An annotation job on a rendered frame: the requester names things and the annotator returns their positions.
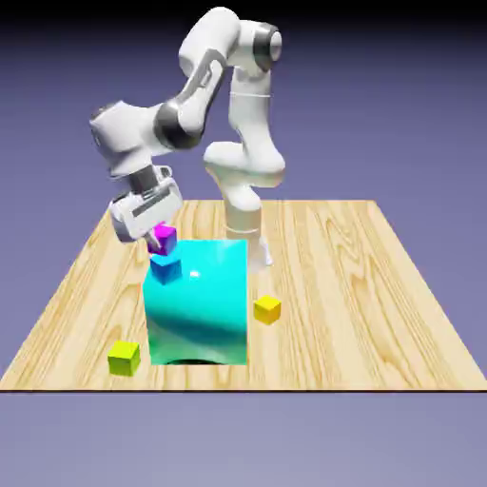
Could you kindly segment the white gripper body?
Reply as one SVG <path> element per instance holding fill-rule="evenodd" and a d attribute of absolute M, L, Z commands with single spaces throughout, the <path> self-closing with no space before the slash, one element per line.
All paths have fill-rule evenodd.
<path fill-rule="evenodd" d="M 145 238 L 162 222 L 170 222 L 183 204 L 174 181 L 163 181 L 146 195 L 128 192 L 108 205 L 111 222 L 118 240 L 132 243 Z"/>

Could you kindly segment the small magenta cube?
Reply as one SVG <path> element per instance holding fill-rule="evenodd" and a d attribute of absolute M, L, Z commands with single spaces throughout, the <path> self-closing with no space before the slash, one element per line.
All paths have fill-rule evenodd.
<path fill-rule="evenodd" d="M 176 228 L 166 225 L 165 223 L 158 224 L 154 227 L 154 236 L 160 247 L 156 248 L 153 244 L 148 243 L 148 252 L 151 254 L 168 256 L 174 250 L 177 244 Z"/>

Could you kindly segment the small blue cube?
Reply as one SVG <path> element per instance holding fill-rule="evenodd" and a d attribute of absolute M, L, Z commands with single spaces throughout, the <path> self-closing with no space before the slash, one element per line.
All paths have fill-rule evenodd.
<path fill-rule="evenodd" d="M 182 278 L 183 269 L 181 256 L 178 253 L 170 255 L 152 254 L 150 256 L 150 271 L 161 284 L 167 285 Z"/>

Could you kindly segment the small yellow-green cube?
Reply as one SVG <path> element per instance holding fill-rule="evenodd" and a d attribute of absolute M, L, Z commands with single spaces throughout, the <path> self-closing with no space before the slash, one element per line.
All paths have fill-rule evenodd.
<path fill-rule="evenodd" d="M 141 362 L 139 343 L 116 341 L 108 352 L 107 362 L 110 374 L 132 377 Z"/>

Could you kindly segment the small yellow cube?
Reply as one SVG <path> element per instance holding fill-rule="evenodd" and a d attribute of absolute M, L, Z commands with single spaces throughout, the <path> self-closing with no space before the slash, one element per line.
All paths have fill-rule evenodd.
<path fill-rule="evenodd" d="M 282 312 L 282 302 L 274 297 L 265 295 L 254 301 L 254 318 L 264 324 L 277 321 Z"/>

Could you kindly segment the large cyan box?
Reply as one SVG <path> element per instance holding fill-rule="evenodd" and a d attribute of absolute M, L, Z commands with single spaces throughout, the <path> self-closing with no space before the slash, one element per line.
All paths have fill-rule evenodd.
<path fill-rule="evenodd" d="M 159 283 L 149 261 L 143 284 L 151 363 L 245 365 L 246 242 L 180 240 L 172 253 L 181 256 L 182 278 Z"/>

